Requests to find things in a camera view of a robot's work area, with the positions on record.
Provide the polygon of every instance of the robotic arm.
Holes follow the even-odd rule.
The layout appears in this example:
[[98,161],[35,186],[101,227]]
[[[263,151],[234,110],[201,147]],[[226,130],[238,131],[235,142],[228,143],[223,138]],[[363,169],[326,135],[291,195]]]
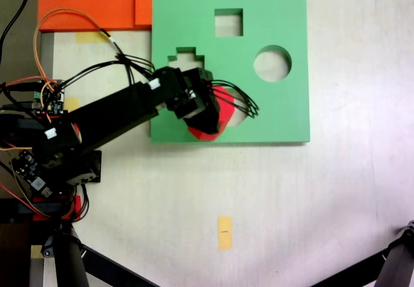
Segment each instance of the robotic arm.
[[100,152],[95,149],[167,108],[188,127],[219,132],[219,104],[211,92],[211,72],[164,67],[148,83],[136,83],[54,120],[34,133],[32,153],[23,151],[14,169],[44,197],[64,187],[98,181]]

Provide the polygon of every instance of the circular hole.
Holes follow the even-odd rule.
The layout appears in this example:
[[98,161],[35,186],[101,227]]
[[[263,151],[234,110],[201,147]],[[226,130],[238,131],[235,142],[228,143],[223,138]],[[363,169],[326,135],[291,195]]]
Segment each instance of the circular hole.
[[267,82],[278,82],[287,77],[292,69],[289,53],[279,46],[262,48],[254,60],[256,74]]

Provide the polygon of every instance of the square hole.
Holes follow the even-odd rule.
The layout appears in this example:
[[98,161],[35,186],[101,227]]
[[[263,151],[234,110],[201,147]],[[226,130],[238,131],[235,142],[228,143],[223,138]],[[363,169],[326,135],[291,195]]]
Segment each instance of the square hole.
[[214,10],[215,36],[243,36],[243,9],[227,8]]

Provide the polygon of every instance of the orange wire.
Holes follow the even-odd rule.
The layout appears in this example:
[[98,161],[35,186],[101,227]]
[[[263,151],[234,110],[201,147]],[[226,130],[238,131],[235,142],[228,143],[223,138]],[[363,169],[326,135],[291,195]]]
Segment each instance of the orange wire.
[[31,147],[14,147],[14,148],[1,148],[0,151],[10,151],[10,150],[31,150]]
[[[38,54],[38,34],[39,34],[39,29],[40,29],[40,26],[42,25],[42,23],[44,22],[44,20],[46,20],[46,18],[48,18],[52,14],[55,14],[56,12],[63,12],[63,11],[66,11],[66,12],[69,11],[69,12],[74,12],[76,14],[80,14],[80,15],[88,18],[89,20],[91,20],[96,25],[96,27],[98,27],[99,29],[101,29],[101,26],[98,24],[98,22],[96,22],[89,14],[87,14],[86,12],[83,12],[81,10],[78,10],[78,9],[73,9],[73,8],[57,8],[57,9],[53,9],[53,10],[49,11],[48,13],[46,13],[40,19],[38,25],[36,26],[36,29],[34,31],[34,36],[33,36],[34,60],[36,61],[36,65],[38,66],[39,72],[44,77],[44,79],[46,79],[46,73],[43,70],[43,67],[41,66],[40,59],[39,59],[39,54]],[[49,89],[53,92],[53,88],[50,85],[49,85]]]
[[73,209],[74,209],[74,205],[73,205],[73,202],[72,202],[71,210],[65,216],[62,216],[62,219],[66,219],[69,216],[71,216],[72,213],[73,213]]
[[[14,84],[19,83],[19,82],[22,82],[22,81],[33,80],[33,79],[45,79],[45,78],[42,77],[42,76],[24,77],[24,78],[20,78],[20,79],[17,79],[17,80],[14,80],[12,82],[7,83],[6,84],[6,87],[8,87],[9,85],[14,85]],[[50,78],[46,78],[46,80],[48,80],[50,82],[53,82],[55,84],[58,84],[58,82],[56,80],[52,80]]]
[[0,183],[0,187],[2,187],[8,194],[12,195],[16,199],[18,199],[20,202],[22,202],[26,207],[30,208],[32,211],[38,212],[36,208],[33,208],[32,206],[28,205],[25,201],[23,201],[21,198],[19,198],[17,195],[15,195],[13,192],[8,190],[2,183]]
[[[41,88],[40,91],[40,105],[41,105],[41,109],[43,110],[45,104],[43,103],[43,91],[45,90],[45,87],[48,85],[49,83],[46,82],[45,85],[43,86],[43,88]],[[46,117],[49,120],[50,123],[52,123],[52,120],[50,119],[49,115],[47,114],[47,109],[46,109]]]

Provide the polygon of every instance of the red foam block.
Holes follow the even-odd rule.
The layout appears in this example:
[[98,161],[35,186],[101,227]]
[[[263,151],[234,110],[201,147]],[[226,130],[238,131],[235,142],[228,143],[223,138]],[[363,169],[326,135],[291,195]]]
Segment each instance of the red foam block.
[[[232,103],[234,103],[233,96],[229,96],[227,94],[230,94],[225,88],[222,87],[215,87],[217,91],[215,92],[215,95],[218,95]],[[228,102],[223,101],[221,99],[217,99],[220,106],[220,114],[219,114],[219,132],[217,134],[206,134],[204,132],[201,132],[200,130],[194,129],[193,127],[189,127],[188,130],[192,135],[197,137],[198,140],[210,142],[212,140],[216,140],[221,133],[224,132],[226,129],[228,122],[233,116],[233,113],[235,111],[235,108],[233,105],[230,105]]]

